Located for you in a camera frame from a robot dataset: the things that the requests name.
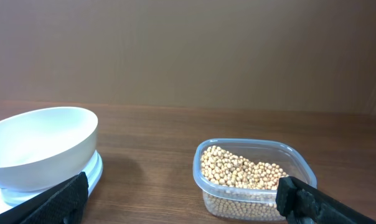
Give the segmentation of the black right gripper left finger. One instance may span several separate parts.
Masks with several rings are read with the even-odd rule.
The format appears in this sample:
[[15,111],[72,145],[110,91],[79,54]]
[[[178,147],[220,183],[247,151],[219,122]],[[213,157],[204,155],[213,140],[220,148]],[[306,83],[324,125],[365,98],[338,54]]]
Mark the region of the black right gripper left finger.
[[80,224],[88,200],[86,173],[79,174],[0,214],[0,224]]

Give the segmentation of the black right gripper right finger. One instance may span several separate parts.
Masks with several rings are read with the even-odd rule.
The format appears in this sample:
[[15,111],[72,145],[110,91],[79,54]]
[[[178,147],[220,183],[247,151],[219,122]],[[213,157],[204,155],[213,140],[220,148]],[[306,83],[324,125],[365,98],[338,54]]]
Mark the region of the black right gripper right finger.
[[289,224],[376,224],[375,220],[291,176],[279,179],[276,208]]

